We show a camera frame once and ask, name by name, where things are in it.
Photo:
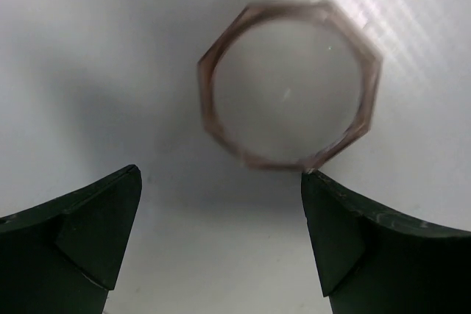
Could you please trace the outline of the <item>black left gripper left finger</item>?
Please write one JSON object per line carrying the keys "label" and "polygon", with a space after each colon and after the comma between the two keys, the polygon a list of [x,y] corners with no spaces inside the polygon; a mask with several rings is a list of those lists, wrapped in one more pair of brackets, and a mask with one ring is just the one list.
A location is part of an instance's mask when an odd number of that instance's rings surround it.
{"label": "black left gripper left finger", "polygon": [[141,199],[136,165],[1,218],[2,313],[102,313]]}

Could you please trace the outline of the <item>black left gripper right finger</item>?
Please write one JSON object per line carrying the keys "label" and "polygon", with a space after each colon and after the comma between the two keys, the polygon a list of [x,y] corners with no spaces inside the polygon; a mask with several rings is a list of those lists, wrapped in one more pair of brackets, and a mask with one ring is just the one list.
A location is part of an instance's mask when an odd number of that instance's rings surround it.
{"label": "black left gripper right finger", "polygon": [[468,313],[470,233],[406,215],[321,172],[301,179],[324,297],[334,313]]}

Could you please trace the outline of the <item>clear octagonal powder jar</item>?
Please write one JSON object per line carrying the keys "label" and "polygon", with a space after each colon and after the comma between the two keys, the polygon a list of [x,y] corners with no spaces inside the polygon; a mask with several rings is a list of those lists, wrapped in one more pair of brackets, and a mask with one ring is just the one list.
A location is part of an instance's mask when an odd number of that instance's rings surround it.
{"label": "clear octagonal powder jar", "polygon": [[368,133],[382,65],[332,0],[248,4],[198,62],[203,127],[246,167],[310,173]]}

